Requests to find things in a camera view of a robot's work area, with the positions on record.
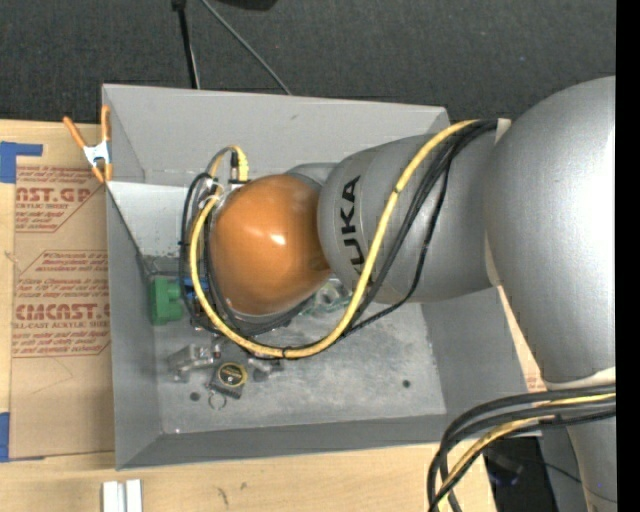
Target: orange clip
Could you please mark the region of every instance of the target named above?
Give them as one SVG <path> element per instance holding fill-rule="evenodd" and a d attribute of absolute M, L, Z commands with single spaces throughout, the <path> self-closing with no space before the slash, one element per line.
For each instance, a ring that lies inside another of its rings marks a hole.
<path fill-rule="evenodd" d="M 102 105 L 100 111 L 100 128 L 102 133 L 102 141 L 97 146 L 88 146 L 84 137 L 80 134 L 78 127 L 71 118 L 65 116 L 62 122 L 71 133 L 71 137 L 76 144 L 84 151 L 87 160 L 91 164 L 91 172 L 100 183 L 111 181 L 113 176 L 113 163 L 111 163 L 111 123 L 109 122 L 109 114 L 111 110 L 108 105 Z M 98 160 L 104 161 L 104 171 L 96 165 Z"/>

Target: orange ball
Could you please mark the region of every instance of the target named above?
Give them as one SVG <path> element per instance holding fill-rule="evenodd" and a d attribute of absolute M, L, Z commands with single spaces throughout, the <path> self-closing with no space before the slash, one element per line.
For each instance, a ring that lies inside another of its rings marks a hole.
<path fill-rule="evenodd" d="M 318 238 L 319 194 L 289 175 L 258 178 L 217 212 L 210 247 L 223 296 L 239 313 L 287 311 L 329 277 Z"/>

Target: cardboard box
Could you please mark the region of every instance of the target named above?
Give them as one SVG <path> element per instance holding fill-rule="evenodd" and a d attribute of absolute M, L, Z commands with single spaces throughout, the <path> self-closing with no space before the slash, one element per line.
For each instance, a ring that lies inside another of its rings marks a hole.
<path fill-rule="evenodd" d="M 90 144 L 96 140 L 95 126 L 80 129 Z M 0 141 L 42 153 L 18 154 L 15 185 L 3 184 L 2 210 L 15 212 L 11 226 L 5 213 L 0 235 L 3 332 L 11 332 L 9 457 L 111 450 L 105 188 L 62 123 L 3 121 Z M 0 369 L 8 374 L 3 353 Z"/>

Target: yellow cable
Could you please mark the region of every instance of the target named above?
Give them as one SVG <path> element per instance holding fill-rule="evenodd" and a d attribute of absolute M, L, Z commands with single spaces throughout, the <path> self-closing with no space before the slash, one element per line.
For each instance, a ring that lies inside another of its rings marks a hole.
<path fill-rule="evenodd" d="M 196 293 L 196 296 L 198 297 L 198 300 L 200 301 L 202 308 L 204 309 L 205 313 L 207 314 L 207 316 L 209 317 L 213 325 L 217 329 L 219 329 L 220 332 L 222 332 L 222 334 L 224 334 L 226 337 L 228 337 L 230 340 L 234 341 L 244 349 L 253 353 L 258 353 L 258 354 L 276 357 L 276 358 L 300 359 L 303 357 L 310 357 L 323 351 L 324 349 L 332 345 L 347 328 L 347 326 L 351 322 L 351 319 L 355 315 L 358 309 L 358 306 L 360 305 L 360 300 L 362 299 L 366 291 L 367 285 L 369 283 L 369 278 L 371 277 L 371 273 L 373 272 L 373 266 L 378 257 L 378 252 L 380 251 L 380 246 L 382 245 L 384 234 L 387 230 L 387 226 L 391 219 L 391 214 L 393 213 L 393 209 L 395 208 L 396 203 L 398 201 L 398 196 L 400 195 L 402 190 L 406 187 L 407 183 L 409 182 L 409 179 L 411 178 L 413 173 L 416 171 L 418 166 L 424 161 L 424 159 L 429 155 L 429 153 L 438 144 L 440 144 L 440 142 L 442 142 L 447 137 L 451 136 L 458 130 L 461 130 L 462 128 L 464 128 L 465 126 L 468 126 L 473 122 L 474 121 L 462 121 L 460 123 L 456 123 L 452 126 L 449 126 L 448 128 L 442 130 L 440 133 L 435 135 L 433 138 L 431 138 L 426 144 L 424 144 L 420 148 L 420 150 L 416 153 L 416 155 L 413 157 L 411 162 L 409 162 L 409 165 L 407 165 L 407 167 L 404 169 L 404 171 L 400 175 L 400 178 L 398 179 L 396 186 L 394 187 L 391 194 L 389 195 L 389 198 L 387 199 L 387 203 L 380 217 L 380 221 L 378 222 L 378 227 L 376 228 L 373 241 L 371 242 L 369 254 L 367 255 L 367 258 L 364 263 L 364 267 L 362 269 L 362 273 L 360 274 L 360 278 L 356 285 L 356 289 L 354 290 L 353 295 L 351 297 L 351 301 L 349 302 L 349 305 L 347 306 L 342 318 L 338 322 L 338 325 L 336 325 L 336 327 L 326 337 L 322 338 L 321 340 L 318 340 L 312 345 L 309 345 L 307 347 L 288 348 L 286 349 L 286 354 L 285 354 L 285 349 L 268 347 L 261 343 L 246 339 L 240 336 L 235 331 L 233 331 L 231 328 L 229 328 L 229 326 L 227 326 L 224 323 L 224 321 L 213 310 L 213 308 L 211 307 L 211 304 L 209 304 L 209 301 L 207 300 L 206 295 L 204 294 L 204 291 L 202 290 L 202 287 L 200 286 L 196 249 L 197 249 L 197 242 L 200 236 L 200 232 L 204 226 L 204 221 L 209 215 L 209 213 L 211 212 L 211 210 L 215 207 L 217 202 L 217 201 L 210 201 L 205 206 L 205 208 L 198 214 L 194 224 L 194 229 L 191 234 L 190 248 L 189 248 L 189 266 L 191 270 L 191 278 L 193 280 L 193 288 Z M 219 159 L 221 158 L 222 156 L 220 155 L 212 165 L 212 170 L 214 173 L 219 164 Z"/>
<path fill-rule="evenodd" d="M 220 151 L 215 156 L 215 159 L 209 169 L 207 169 L 207 173 L 212 178 L 216 175 L 218 171 L 218 167 L 220 167 L 220 162 L 222 162 L 222 158 L 229 151 L 235 151 L 238 154 L 238 181 L 248 181 L 249 180 L 249 160 L 247 159 L 247 155 L 242 151 L 240 146 L 231 145 L 227 146 Z"/>
<path fill-rule="evenodd" d="M 579 403 L 585 403 L 585 402 L 593 403 L 593 402 L 599 402 L 599 401 L 602 401 L 602 400 L 606 400 L 608 398 L 612 398 L 612 397 L 615 397 L 615 396 L 616 396 L 615 393 L 607 393 L 607 394 L 604 394 L 604 395 L 589 395 L 589 396 L 577 396 L 577 397 L 574 397 L 574 398 L 561 398 L 561 399 L 558 399 L 558 400 L 553 400 L 553 401 L 550 401 L 550 402 L 546 402 L 544 405 L 546 405 L 546 406 L 554 406 L 554 405 L 579 404 Z M 449 485 L 450 482 L 452 482 L 455 478 L 457 478 L 458 474 L 462 471 L 462 468 L 464 468 L 464 466 L 470 460 L 472 460 L 479 452 L 484 450 L 484 448 L 487 445 L 491 444 L 496 439 L 499 439 L 500 437 L 513 432 L 514 430 L 518 430 L 519 428 L 527 425 L 527 423 L 535 424 L 538 421 L 540 421 L 542 418 L 545 418 L 546 416 L 549 416 L 549 415 L 548 414 L 545 415 L 541 411 L 541 415 L 537 416 L 535 418 L 527 418 L 527 419 L 524 419 L 524 420 L 516 420 L 516 421 L 511 421 L 511 422 L 508 422 L 508 423 L 504 423 L 502 425 L 499 425 L 499 426 L 495 427 L 494 429 L 490 430 L 489 432 L 487 432 L 483 437 L 478 439 L 460 457 L 460 459 L 458 459 L 458 462 L 456 462 L 455 466 L 453 467 L 453 469 L 449 473 L 449 476 L 446 478 L 446 480 L 444 482 L 442 482 L 442 487 L 445 487 L 445 486 Z M 446 493 L 445 495 L 443 495 L 442 498 L 440 498 L 440 501 L 438 503 L 442 503 L 442 500 L 444 500 L 448 495 L 449 495 L 449 493 Z"/>

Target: green component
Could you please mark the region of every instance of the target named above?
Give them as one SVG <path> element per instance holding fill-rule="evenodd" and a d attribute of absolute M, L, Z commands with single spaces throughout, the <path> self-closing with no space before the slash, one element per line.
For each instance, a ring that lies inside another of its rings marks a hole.
<path fill-rule="evenodd" d="M 149 286 L 149 304 L 153 325 L 165 325 L 182 318 L 180 286 L 176 282 L 164 277 L 155 279 Z"/>

